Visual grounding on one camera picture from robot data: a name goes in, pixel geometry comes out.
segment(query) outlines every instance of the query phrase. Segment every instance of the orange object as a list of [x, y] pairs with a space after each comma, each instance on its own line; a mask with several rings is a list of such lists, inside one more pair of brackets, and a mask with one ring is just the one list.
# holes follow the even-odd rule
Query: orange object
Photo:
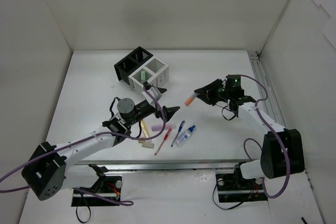
[[184, 105], [187, 107], [194, 101], [194, 99], [198, 96], [198, 94], [193, 93], [185, 102]]

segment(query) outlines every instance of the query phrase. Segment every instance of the clear plastic bottle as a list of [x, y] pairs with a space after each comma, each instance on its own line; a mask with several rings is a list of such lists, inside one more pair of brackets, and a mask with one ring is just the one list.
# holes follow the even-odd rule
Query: clear plastic bottle
[[188, 130], [183, 132], [178, 139], [176, 140], [175, 144], [177, 147], [181, 147], [187, 140], [189, 139], [191, 133], [194, 131], [195, 126], [191, 126]]

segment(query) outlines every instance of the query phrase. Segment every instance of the green object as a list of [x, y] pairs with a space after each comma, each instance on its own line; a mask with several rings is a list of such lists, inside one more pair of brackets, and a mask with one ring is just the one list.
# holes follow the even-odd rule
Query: green object
[[142, 83], [144, 83], [146, 81], [146, 72], [145, 71], [141, 71], [140, 78], [141, 78]]

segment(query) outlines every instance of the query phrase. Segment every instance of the blue pen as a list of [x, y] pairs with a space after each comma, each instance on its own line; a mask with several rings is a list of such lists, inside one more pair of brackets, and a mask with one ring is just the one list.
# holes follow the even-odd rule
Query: blue pen
[[183, 125], [184, 125], [185, 121], [182, 121], [182, 123], [180, 124], [180, 127], [178, 128], [178, 132], [176, 134], [176, 137], [174, 138], [172, 144], [170, 147], [173, 147], [174, 143], [175, 143], [175, 140], [177, 139], [177, 136], [179, 135], [179, 133], [181, 132], [182, 128], [183, 128]]

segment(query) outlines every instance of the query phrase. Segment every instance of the red wire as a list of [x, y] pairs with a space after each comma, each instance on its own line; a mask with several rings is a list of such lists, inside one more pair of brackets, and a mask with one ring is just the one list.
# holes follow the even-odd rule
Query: red wire
[[120, 194], [120, 192], [117, 191], [117, 189], [116, 189], [116, 187], [115, 187], [114, 184], [112, 184], [112, 183], [106, 183], [106, 186], [107, 186], [108, 188], [110, 188], [111, 190], [113, 190], [117, 195]]
[[257, 189], [256, 197], [259, 195], [259, 188], [256, 183], [254, 183], [254, 187]]

